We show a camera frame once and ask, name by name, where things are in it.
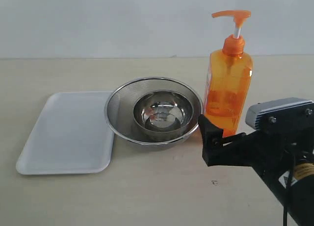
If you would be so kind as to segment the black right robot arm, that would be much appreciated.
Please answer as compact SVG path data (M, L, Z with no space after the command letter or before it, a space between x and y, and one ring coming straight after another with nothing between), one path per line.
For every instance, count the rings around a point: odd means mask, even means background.
M198 125L207 166L251 167L282 204L283 225L314 223L314 117L311 106L274 111L258 118L250 134L223 137L204 115Z

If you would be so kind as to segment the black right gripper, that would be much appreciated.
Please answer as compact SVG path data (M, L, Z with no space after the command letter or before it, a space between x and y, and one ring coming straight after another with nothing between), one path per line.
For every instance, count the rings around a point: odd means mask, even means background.
M202 158L210 166L251 166L249 146L253 136L239 133L223 137L223 129L204 115L198 118L202 136ZM286 170L314 163L314 109L290 108L262 115L255 130L256 153L266 167L281 164Z

